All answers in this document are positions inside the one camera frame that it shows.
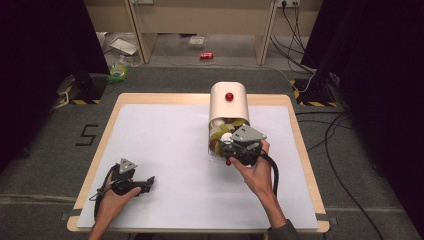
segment red knob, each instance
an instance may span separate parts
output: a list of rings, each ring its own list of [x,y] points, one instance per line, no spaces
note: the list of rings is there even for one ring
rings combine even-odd
[[[225,94],[225,100],[231,102],[234,99],[234,95],[232,93]]]

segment white paper sheet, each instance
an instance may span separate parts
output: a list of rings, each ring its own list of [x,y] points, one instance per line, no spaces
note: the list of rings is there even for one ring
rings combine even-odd
[[[150,193],[131,199],[111,228],[267,229],[257,197],[240,173],[208,155],[208,105],[123,105],[89,197],[108,170],[126,158],[138,165],[134,181],[155,176]],[[249,106],[251,126],[268,136],[280,171],[278,199],[297,229],[316,229],[312,200],[284,106]],[[86,201],[78,227],[91,227]]]

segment sleeve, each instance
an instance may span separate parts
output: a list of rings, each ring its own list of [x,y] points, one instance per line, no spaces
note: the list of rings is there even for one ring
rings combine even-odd
[[[268,237],[270,240],[300,240],[296,229],[289,219],[287,219],[287,223],[284,226],[269,231]]]

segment soda can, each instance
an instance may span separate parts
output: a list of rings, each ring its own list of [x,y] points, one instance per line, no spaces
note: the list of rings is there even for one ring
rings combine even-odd
[[[206,52],[200,54],[200,60],[203,59],[213,59],[213,52]]]

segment black curtain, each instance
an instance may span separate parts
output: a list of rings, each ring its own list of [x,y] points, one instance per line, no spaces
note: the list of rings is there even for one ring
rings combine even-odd
[[[108,74],[87,9],[79,1],[2,1],[0,172],[28,147],[69,75]]]
[[[382,175],[424,238],[424,1],[324,0],[302,63],[336,73]]]

